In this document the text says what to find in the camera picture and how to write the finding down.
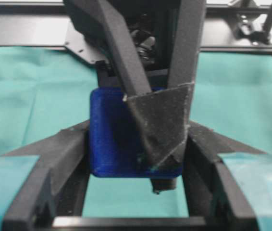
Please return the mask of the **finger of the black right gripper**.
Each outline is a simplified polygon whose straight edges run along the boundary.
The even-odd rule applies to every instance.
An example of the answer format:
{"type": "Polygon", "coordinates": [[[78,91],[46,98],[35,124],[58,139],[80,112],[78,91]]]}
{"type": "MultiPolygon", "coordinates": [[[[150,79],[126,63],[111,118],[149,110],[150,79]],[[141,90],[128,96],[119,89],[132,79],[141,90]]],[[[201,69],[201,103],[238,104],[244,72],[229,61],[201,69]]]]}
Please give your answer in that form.
{"type": "Polygon", "coordinates": [[[206,1],[180,1],[167,88],[126,99],[152,174],[182,168],[205,15],[206,1]]]}

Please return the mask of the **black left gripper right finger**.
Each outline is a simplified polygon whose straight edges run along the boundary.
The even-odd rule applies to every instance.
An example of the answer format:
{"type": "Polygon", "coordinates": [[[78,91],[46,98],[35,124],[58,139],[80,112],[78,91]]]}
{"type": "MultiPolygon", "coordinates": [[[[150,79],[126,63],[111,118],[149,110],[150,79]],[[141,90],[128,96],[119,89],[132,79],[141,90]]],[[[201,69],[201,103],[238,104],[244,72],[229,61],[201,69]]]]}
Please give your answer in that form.
{"type": "Polygon", "coordinates": [[[256,214],[220,154],[264,151],[189,122],[183,183],[189,215],[221,224],[256,224],[256,214]]]}

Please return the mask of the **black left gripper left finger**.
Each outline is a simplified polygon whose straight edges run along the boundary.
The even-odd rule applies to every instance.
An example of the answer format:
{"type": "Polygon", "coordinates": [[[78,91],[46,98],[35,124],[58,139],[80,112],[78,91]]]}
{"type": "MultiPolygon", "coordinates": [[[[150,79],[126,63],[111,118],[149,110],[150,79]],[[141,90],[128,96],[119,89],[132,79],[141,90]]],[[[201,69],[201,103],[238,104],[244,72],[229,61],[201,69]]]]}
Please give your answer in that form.
{"type": "Polygon", "coordinates": [[[80,216],[88,184],[89,121],[5,154],[38,157],[9,206],[4,224],[51,224],[56,216],[80,216]]]}

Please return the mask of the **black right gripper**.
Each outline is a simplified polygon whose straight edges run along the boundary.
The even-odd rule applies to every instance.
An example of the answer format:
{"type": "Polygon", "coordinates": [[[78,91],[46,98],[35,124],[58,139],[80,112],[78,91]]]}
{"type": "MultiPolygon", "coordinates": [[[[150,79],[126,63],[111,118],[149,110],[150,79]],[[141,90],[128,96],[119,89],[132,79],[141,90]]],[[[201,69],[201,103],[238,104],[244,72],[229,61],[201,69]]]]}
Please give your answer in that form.
{"type": "Polygon", "coordinates": [[[145,67],[157,59],[158,12],[177,9],[178,0],[65,0],[75,29],[95,40],[112,64],[99,62],[98,83],[117,79],[127,95],[151,92],[145,67]]]}

